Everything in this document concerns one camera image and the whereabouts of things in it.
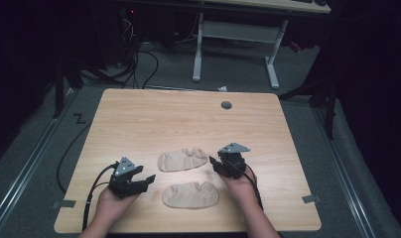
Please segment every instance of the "table top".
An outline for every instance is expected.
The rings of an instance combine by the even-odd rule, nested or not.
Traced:
[[[231,109],[221,108],[229,101]],[[293,139],[278,97],[271,93],[107,89],[104,91],[76,164],[55,224],[59,233],[79,233],[86,197],[98,174],[127,156],[144,171],[133,180],[156,175],[124,217],[112,228],[118,233],[236,232],[244,221],[226,186],[207,163],[200,168],[163,173],[158,159],[165,152],[201,148],[217,158],[231,142],[249,147],[243,158],[258,177],[265,213],[277,230],[318,230],[310,195]],[[101,178],[109,181],[112,170]],[[209,181],[219,191],[216,205],[205,209],[166,206],[162,193],[171,184]],[[103,186],[93,195],[90,221]]]
[[[331,8],[319,6],[315,2],[304,3],[293,0],[203,0],[205,2],[236,4],[251,7],[272,8],[289,11],[309,12],[309,13],[330,13]]]

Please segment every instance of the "tape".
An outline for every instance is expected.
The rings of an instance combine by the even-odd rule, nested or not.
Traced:
[[[76,201],[73,200],[55,201],[55,203],[53,203],[53,209],[59,209],[60,207],[74,208],[75,204]]]
[[[318,203],[321,201],[321,198],[318,195],[303,196],[302,199],[305,203],[309,203],[309,202]]]

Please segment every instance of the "black device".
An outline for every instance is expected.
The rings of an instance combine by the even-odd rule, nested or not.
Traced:
[[[227,178],[238,179],[246,171],[246,163],[240,153],[248,151],[250,151],[250,149],[247,147],[237,143],[231,143],[218,151],[221,162],[218,162],[213,157],[209,157],[209,161],[215,172]]]
[[[143,171],[143,166],[135,166],[129,159],[122,157],[113,175],[108,188],[119,198],[139,194],[148,190],[149,184],[154,182],[155,175],[145,180],[132,181],[133,176]]]
[[[114,195],[120,199],[147,191],[149,184],[154,182],[155,179],[155,175],[153,175],[147,177],[145,180],[132,181],[133,176],[141,173],[144,167],[135,166],[135,164],[129,161],[129,159],[126,157],[122,157],[120,163],[116,162],[114,165],[106,167],[95,179],[88,198],[86,199],[85,210],[83,211],[82,230],[86,228],[88,223],[88,214],[92,200],[92,193],[99,186],[98,181],[101,176],[110,169],[114,169],[114,173],[110,178],[110,182],[108,183],[108,189],[110,189]]]

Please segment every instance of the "gray carpet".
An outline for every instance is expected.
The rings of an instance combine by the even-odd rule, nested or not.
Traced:
[[[146,45],[145,50],[154,45]],[[236,47],[206,46],[203,55],[202,80],[192,82],[194,49],[175,48],[173,51],[157,46],[151,53],[158,58],[157,72],[146,88],[173,87],[196,90],[213,90],[226,86],[228,91],[273,92],[282,94],[301,85],[318,48],[304,50],[295,54],[290,49],[282,48],[277,55],[275,67],[281,88],[272,90],[263,62],[268,46],[261,45],[254,49],[243,50]],[[147,54],[139,54],[136,70],[138,84],[131,80],[127,88],[141,86],[155,68],[155,60]],[[57,234],[54,224],[58,209],[53,208],[56,201],[64,198],[56,180],[59,161],[69,143],[87,124],[76,123],[81,114],[81,121],[89,123],[105,88],[113,87],[97,81],[86,80],[85,87],[67,96],[76,99],[59,122],[52,139],[43,152],[42,159],[14,206],[8,219],[0,230],[0,237],[75,237],[75,234]],[[307,97],[296,97],[282,101],[298,154],[303,165],[312,194],[319,195],[322,201],[316,204],[322,220],[322,228],[316,232],[282,232],[287,237],[362,237],[353,217],[344,191],[334,172],[326,138],[320,130],[320,123],[307,103]],[[9,187],[15,181],[21,168],[27,162],[40,137],[53,120],[54,91],[51,90],[42,105],[23,125],[21,133],[0,161],[0,203]],[[391,215],[383,195],[377,188],[368,171],[359,150],[356,148],[341,107],[336,108],[334,120],[334,142],[345,169],[354,182],[358,196],[374,228],[375,237],[401,237],[401,229]],[[61,181],[67,187],[74,166],[84,144],[86,132],[72,145],[61,168]],[[224,234],[180,234],[176,237],[225,237]]]

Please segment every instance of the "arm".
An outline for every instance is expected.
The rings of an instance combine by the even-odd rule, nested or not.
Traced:
[[[253,173],[250,169],[246,170],[246,174],[253,179]],[[238,179],[223,176],[221,178],[224,180],[229,192],[243,213],[248,236],[250,238],[280,237],[257,203],[256,195],[250,181],[245,176]]]
[[[98,197],[94,218],[79,238],[105,237],[108,230],[123,216],[138,196],[139,194],[120,199],[110,189],[105,188]]]

